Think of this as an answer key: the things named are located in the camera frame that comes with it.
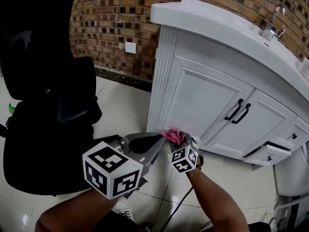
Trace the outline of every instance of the black pants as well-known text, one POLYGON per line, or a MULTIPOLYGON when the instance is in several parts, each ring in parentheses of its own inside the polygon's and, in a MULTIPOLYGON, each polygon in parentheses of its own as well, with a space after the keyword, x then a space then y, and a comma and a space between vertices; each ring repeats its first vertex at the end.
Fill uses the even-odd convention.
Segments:
MULTIPOLYGON (((267 223, 257 222, 249 224, 249 230, 250 232, 270 232, 270 226, 267 223)), ((94 232, 105 231, 139 232, 139 227, 132 220, 110 211, 94 229, 94 232)), ((214 228, 204 231, 213 232, 214 228)))

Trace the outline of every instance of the faucet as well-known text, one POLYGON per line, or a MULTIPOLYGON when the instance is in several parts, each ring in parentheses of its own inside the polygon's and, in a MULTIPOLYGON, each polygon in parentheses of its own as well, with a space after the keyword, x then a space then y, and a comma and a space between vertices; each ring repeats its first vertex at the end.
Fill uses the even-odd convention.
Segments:
POLYGON ((282 27, 282 30, 278 34, 276 34, 276 32, 272 29, 274 26, 273 23, 279 11, 281 12, 281 15, 285 14, 285 7, 283 4, 280 4, 276 7, 274 13, 271 15, 271 17, 267 21, 267 25, 265 26, 264 30, 261 33, 261 36, 268 41, 271 41, 271 39, 274 37, 276 37, 277 39, 280 38, 285 32, 284 27, 282 27))

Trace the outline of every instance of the green object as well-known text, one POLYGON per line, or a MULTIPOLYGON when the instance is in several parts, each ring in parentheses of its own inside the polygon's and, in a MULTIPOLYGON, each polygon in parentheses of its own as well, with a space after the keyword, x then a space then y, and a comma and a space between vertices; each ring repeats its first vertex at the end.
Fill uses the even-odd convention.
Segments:
POLYGON ((15 111, 15 107, 13 107, 11 104, 9 104, 9 112, 10 112, 10 114, 13 115, 14 111, 15 111))

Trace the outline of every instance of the human arm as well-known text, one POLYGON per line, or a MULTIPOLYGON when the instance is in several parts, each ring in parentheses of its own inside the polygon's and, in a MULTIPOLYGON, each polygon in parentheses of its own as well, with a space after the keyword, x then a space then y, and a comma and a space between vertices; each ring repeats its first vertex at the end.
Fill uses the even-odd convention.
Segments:
POLYGON ((88 190, 45 211, 35 232, 91 232, 117 201, 118 198, 108 200, 96 190, 88 190))
POLYGON ((245 216, 226 191, 199 168, 187 172, 187 176, 216 232, 249 232, 245 216))

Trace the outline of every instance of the open drawer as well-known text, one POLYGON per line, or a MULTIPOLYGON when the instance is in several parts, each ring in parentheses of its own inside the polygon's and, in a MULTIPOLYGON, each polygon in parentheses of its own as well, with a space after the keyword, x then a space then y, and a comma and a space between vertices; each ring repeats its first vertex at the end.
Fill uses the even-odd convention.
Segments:
POLYGON ((294 151, 309 141, 309 125, 296 117, 270 141, 294 151))
POLYGON ((264 145, 261 149, 248 156, 244 162, 252 163, 261 166, 271 166, 286 157, 290 156, 291 152, 280 149, 271 145, 264 145))

